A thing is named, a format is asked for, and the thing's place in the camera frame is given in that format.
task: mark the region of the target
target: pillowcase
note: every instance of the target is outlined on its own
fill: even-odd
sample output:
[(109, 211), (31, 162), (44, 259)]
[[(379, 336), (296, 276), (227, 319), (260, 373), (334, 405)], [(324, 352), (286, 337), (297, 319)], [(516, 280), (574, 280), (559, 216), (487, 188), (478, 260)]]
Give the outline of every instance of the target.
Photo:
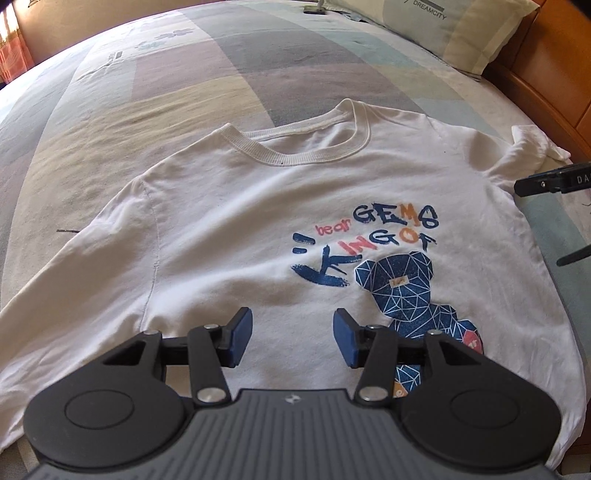
[(480, 75), (532, 0), (329, 0), (412, 40), (458, 70)]

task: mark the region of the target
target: t-shirt sleeve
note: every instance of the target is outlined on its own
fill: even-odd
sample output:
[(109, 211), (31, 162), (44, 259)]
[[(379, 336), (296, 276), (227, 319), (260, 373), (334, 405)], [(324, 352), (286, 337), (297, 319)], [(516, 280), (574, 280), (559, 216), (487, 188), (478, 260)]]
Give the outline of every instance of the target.
[(514, 194), (518, 179), (536, 173), (549, 158), (566, 163), (570, 157), (535, 125), (513, 126), (513, 143), (509, 144), (472, 128), (430, 121), (442, 140), (454, 146), (471, 168), (510, 194)]
[(142, 331), (157, 268), (157, 224), (135, 179), (0, 313), (0, 451), (36, 393)]

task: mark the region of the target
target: ribbed neckband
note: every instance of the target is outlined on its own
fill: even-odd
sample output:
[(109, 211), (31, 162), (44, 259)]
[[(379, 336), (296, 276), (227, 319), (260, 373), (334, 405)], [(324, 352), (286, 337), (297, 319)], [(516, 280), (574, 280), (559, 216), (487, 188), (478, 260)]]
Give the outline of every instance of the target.
[[(296, 154), (284, 154), (276, 152), (260, 143), (271, 138), (311, 133), (350, 120), (355, 121), (353, 135), (346, 141), (331, 147)], [(329, 162), (348, 157), (361, 150), (368, 143), (370, 128), (366, 105), (363, 102), (356, 102), (347, 98), (324, 115), (294, 124), (284, 125), (283, 127), (240, 132), (232, 124), (226, 124), (218, 130), (218, 133), (222, 134), (235, 148), (255, 160), (268, 165), (289, 167), (308, 163)]]

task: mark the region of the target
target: blue bear print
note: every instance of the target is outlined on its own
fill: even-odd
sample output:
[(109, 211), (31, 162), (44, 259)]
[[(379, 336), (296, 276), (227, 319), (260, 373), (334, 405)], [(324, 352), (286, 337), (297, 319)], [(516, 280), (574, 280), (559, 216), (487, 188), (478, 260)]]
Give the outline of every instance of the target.
[[(482, 353), (482, 341), (469, 320), (458, 320), (450, 305), (431, 303), (433, 264), (422, 252), (366, 260), (355, 269), (355, 280), (374, 297), (384, 315), (392, 318), (389, 328), (406, 338), (422, 338), (437, 329)], [(418, 365), (397, 368), (396, 380), (402, 396), (421, 381)]]

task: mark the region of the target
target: wooden bed frame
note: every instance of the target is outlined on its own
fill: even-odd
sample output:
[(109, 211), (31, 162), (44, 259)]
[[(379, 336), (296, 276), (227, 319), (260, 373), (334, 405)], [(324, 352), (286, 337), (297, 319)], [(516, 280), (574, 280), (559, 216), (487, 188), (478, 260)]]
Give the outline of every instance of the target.
[[(535, 0), (483, 76), (519, 106), (573, 162), (591, 161), (591, 20), (569, 0)], [(591, 454), (591, 403), (566, 453)]]

